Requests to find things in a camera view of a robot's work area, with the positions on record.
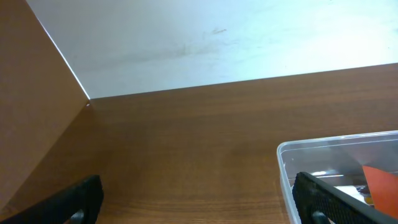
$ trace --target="tabletop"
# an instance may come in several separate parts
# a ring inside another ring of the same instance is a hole
[[[99,174],[97,223],[288,223],[277,146],[398,129],[397,96],[391,64],[90,100],[2,212]]]

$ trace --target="transparent storage box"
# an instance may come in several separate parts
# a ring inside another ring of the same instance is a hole
[[[362,165],[398,174],[398,131],[284,142],[277,149],[280,186],[291,223],[301,223],[292,187],[308,172],[333,186],[366,185]]]

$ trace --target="wood grain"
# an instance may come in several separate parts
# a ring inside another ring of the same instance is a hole
[[[88,101],[23,0],[0,1],[0,208]]]
[[[288,223],[277,146],[398,129],[397,94],[393,64],[91,100],[8,209],[99,174],[98,223]]]

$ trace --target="red card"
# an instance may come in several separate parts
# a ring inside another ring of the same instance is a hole
[[[374,208],[398,219],[398,177],[373,167],[362,168]]]

